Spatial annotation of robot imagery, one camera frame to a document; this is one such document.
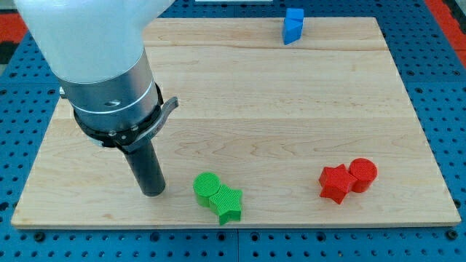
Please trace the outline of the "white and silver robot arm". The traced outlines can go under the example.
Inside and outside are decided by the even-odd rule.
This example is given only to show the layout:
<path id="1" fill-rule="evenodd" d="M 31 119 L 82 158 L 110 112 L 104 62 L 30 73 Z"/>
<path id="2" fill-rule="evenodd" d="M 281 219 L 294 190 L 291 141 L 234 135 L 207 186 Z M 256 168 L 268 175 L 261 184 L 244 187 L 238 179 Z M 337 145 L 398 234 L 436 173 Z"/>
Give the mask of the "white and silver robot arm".
<path id="1" fill-rule="evenodd" d="M 18 12 L 87 127 L 120 132 L 157 105 L 144 28 L 173 0 L 15 0 Z"/>

